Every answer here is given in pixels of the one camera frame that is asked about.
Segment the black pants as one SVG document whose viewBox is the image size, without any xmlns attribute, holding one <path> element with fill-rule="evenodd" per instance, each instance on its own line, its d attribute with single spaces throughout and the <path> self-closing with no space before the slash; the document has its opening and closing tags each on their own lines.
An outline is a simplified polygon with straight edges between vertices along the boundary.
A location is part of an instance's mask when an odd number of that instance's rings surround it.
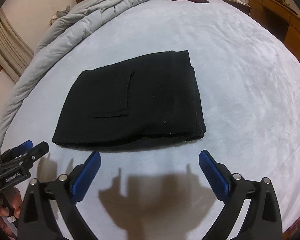
<svg viewBox="0 0 300 240">
<path fill-rule="evenodd" d="M 146 148 L 203 137 L 206 126 L 188 51 L 142 55 L 83 71 L 52 141 L 79 148 Z"/>
</svg>

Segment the white bed sheet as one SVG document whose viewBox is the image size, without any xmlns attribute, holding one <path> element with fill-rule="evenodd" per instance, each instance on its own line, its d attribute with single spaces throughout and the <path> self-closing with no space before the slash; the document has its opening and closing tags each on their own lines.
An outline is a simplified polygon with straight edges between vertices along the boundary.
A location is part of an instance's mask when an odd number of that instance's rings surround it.
<svg viewBox="0 0 300 240">
<path fill-rule="evenodd" d="M 270 32 L 220 0 L 150 0 L 101 26 L 23 101 L 2 150 L 26 140 L 50 142 L 83 70 L 171 50 L 189 52 L 204 137 L 140 152 L 103 151 L 80 213 L 99 239 L 201 239 L 223 207 L 199 167 L 206 149 L 245 179 L 269 177 L 289 228 L 300 217 L 300 63 Z"/>
</svg>

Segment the beige curtain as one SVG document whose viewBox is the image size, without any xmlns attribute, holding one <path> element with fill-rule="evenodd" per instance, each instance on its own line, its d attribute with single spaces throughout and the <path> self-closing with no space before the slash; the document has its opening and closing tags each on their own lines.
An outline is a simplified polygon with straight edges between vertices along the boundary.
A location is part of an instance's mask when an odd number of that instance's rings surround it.
<svg viewBox="0 0 300 240">
<path fill-rule="evenodd" d="M 18 82 L 33 59 L 33 50 L 18 35 L 4 11 L 0 9 L 0 65 Z"/>
</svg>

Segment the grey quilt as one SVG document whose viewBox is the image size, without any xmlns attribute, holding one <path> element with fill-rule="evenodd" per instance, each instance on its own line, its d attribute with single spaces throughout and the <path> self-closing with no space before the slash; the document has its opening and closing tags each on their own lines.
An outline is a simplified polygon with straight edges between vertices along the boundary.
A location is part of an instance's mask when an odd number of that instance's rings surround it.
<svg viewBox="0 0 300 240">
<path fill-rule="evenodd" d="M 62 57 L 102 25 L 126 10 L 149 0 L 84 0 L 46 31 L 4 107 L 0 117 L 0 153 L 5 134 L 37 83 Z"/>
</svg>

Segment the wooden desk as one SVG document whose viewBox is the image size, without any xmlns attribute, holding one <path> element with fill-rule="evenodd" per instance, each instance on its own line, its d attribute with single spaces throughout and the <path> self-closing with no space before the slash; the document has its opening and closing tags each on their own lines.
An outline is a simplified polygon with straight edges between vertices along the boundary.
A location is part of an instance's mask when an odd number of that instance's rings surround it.
<svg viewBox="0 0 300 240">
<path fill-rule="evenodd" d="M 249 0 L 250 17 L 278 38 L 300 62 L 300 18 L 274 0 Z"/>
</svg>

